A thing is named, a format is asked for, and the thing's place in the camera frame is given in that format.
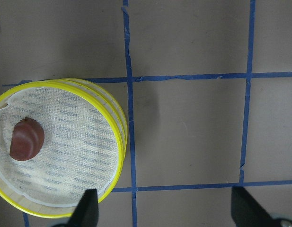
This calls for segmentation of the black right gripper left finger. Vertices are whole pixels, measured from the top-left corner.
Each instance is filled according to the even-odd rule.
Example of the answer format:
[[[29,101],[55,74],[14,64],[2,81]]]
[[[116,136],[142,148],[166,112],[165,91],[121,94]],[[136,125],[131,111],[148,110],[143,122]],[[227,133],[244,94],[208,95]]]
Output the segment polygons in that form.
[[[87,189],[68,222],[56,224],[54,227],[96,227],[98,220],[97,190]]]

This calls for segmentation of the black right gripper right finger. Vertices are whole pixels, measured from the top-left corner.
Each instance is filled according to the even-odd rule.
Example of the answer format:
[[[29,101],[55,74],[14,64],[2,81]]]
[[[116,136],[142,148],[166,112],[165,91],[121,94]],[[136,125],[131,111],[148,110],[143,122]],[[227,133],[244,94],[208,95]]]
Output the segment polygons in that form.
[[[230,211],[237,227],[292,227],[292,219],[273,217],[241,186],[231,188]]]

